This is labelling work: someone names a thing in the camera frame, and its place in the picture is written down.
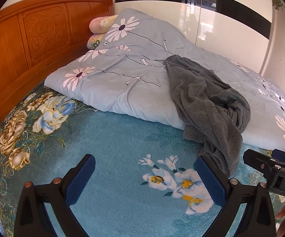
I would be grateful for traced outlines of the right hand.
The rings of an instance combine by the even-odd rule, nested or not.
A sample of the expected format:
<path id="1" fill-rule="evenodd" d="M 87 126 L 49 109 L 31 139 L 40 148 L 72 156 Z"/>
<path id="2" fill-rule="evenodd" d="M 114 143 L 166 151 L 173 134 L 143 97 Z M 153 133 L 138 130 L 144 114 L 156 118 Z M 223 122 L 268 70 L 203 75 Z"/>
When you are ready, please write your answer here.
<path id="1" fill-rule="evenodd" d="M 282 209 L 276 214 L 276 219 L 283 219 L 281 222 L 279 228 L 277 229 L 276 236 L 282 237 L 285 235 L 285 205 L 282 207 Z"/>

